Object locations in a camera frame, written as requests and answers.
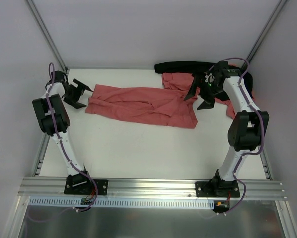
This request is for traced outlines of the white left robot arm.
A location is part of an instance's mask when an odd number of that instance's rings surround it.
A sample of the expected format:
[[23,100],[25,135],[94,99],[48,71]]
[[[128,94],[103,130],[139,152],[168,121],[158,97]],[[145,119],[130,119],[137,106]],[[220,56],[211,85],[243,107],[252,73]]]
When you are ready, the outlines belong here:
[[91,92],[89,86],[73,80],[69,84],[67,75],[62,71],[49,71],[50,80],[45,86],[46,92],[32,101],[34,112],[43,133],[47,134],[58,147],[67,169],[66,187],[76,187],[87,194],[93,188],[93,182],[85,166],[77,159],[70,142],[69,126],[71,125],[64,104],[75,109],[86,107],[79,102],[85,91]]

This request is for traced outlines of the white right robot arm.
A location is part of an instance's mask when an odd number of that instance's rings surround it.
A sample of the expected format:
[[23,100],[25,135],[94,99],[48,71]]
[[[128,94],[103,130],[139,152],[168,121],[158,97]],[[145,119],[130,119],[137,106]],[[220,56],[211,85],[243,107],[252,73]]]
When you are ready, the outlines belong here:
[[263,149],[269,114],[262,111],[251,98],[244,82],[245,73],[229,67],[224,59],[210,67],[204,76],[194,76],[186,100],[199,95],[203,102],[197,109],[211,109],[215,97],[225,92],[235,117],[228,130],[229,151],[222,166],[208,182],[195,183],[197,197],[239,198],[237,175],[249,155],[259,155]]

